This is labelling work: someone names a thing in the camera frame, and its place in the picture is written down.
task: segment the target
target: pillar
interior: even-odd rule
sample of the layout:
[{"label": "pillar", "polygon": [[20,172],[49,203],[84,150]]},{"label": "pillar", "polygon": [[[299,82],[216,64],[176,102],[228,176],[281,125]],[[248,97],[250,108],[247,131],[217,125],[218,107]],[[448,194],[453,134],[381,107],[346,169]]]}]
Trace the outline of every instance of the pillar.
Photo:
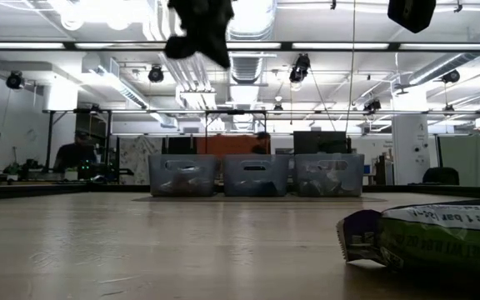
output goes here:
[{"label": "pillar", "polygon": [[[77,108],[79,87],[65,79],[57,80],[44,88],[44,109],[73,110]],[[56,113],[54,120],[62,116]],[[52,127],[51,157],[49,167],[55,163],[58,149],[65,144],[73,143],[76,130],[76,115],[69,112],[61,117]]]},{"label": "pillar", "polygon": [[[408,93],[394,95],[395,111],[426,111],[427,90],[412,87]],[[427,115],[397,115],[392,118],[394,145],[394,180],[396,185],[421,183],[430,168]]]}]

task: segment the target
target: translucent plastic bin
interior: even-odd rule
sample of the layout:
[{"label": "translucent plastic bin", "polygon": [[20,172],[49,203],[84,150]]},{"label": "translucent plastic bin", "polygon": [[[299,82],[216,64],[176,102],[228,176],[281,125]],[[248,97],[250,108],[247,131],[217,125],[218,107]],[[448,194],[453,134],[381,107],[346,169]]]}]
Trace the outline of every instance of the translucent plastic bin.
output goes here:
[{"label": "translucent plastic bin", "polygon": [[210,197],[217,159],[213,155],[151,155],[151,194],[159,197]]},{"label": "translucent plastic bin", "polygon": [[287,194],[288,155],[226,155],[223,189],[229,197],[282,197]]},{"label": "translucent plastic bin", "polygon": [[362,154],[298,154],[295,170],[301,197],[358,197],[363,193]]}]

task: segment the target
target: table surface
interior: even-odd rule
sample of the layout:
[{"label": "table surface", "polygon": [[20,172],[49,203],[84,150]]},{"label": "table surface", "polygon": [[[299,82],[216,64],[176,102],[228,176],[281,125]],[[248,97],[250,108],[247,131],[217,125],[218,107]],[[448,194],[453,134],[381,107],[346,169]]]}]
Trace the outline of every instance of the table surface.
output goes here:
[{"label": "table surface", "polygon": [[0,200],[0,299],[433,299],[374,262],[346,264],[336,223],[362,209],[462,200],[150,202],[142,193]]}]

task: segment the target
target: person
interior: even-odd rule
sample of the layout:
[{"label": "person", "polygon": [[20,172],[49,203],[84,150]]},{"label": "person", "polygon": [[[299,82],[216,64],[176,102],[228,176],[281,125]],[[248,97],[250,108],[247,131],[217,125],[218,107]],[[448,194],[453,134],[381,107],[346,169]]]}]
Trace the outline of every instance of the person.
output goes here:
[{"label": "person", "polygon": [[257,133],[257,145],[251,149],[251,153],[254,154],[268,154],[268,144],[270,141],[270,135],[267,132]]},{"label": "person", "polygon": [[85,161],[96,163],[96,153],[93,146],[87,144],[88,135],[84,132],[75,132],[74,143],[63,145],[58,149],[53,169],[64,172],[68,168],[78,167]]}]

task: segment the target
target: black chair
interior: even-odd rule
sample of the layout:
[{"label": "black chair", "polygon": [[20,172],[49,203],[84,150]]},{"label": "black chair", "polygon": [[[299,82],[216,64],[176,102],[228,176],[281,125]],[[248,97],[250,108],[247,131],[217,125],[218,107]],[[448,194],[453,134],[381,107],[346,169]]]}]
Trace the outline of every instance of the black chair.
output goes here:
[{"label": "black chair", "polygon": [[459,185],[458,172],[452,167],[431,167],[423,175],[423,183]]}]

